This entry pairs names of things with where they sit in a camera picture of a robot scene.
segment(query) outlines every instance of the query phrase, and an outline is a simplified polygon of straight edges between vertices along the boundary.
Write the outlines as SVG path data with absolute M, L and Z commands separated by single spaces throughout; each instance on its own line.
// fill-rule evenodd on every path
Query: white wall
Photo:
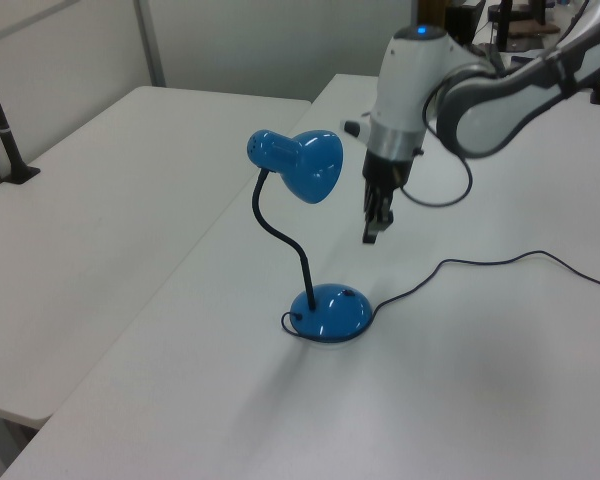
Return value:
M 415 0 L 145 0 L 169 87 L 314 100 L 377 75 Z
M 131 0 L 80 0 L 0 40 L 0 100 L 27 163 L 149 84 Z

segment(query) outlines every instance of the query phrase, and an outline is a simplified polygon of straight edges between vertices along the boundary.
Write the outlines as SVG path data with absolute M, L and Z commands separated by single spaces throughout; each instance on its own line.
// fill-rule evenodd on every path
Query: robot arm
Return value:
M 375 243 L 393 222 L 393 192 L 407 183 L 414 158 L 423 153 L 422 112 L 441 87 L 446 89 L 438 94 L 434 115 L 442 144 L 461 158 L 480 158 L 504 148 L 535 117 L 599 77 L 600 0 L 591 2 L 554 49 L 505 78 L 442 29 L 400 30 L 384 57 L 365 139 L 363 241 Z

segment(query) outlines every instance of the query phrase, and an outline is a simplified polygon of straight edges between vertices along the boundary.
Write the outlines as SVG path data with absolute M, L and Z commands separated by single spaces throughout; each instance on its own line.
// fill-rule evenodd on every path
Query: lamp base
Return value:
M 314 287 L 316 309 L 309 309 L 306 292 L 291 304 L 291 325 L 298 335 L 322 343 L 346 342 L 363 333 L 371 323 L 371 304 L 346 285 Z

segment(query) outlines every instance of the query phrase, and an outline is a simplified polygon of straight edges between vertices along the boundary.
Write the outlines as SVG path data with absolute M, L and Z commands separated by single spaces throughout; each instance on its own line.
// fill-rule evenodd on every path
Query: blue lamp shade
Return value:
M 306 203 L 324 200 L 342 170 L 342 143 L 327 130 L 294 138 L 260 130 L 249 139 L 247 154 L 258 167 L 279 173 L 287 188 Z

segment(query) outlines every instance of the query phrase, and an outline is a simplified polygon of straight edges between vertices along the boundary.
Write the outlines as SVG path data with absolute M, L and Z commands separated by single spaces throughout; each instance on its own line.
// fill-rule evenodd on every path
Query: desk lamp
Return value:
M 261 169 L 252 199 L 256 220 L 300 256 L 305 291 L 291 304 L 291 325 L 298 336 L 321 343 L 338 343 L 357 337 L 370 324 L 369 301 L 346 285 L 324 284 L 314 288 L 309 261 L 302 247 L 269 225 L 259 206 L 262 186 L 270 172 L 280 174 L 287 188 L 300 200 L 311 204 L 324 200 L 342 170 L 340 139 L 326 130 L 305 132 L 294 138 L 260 130 L 249 139 L 247 154 Z

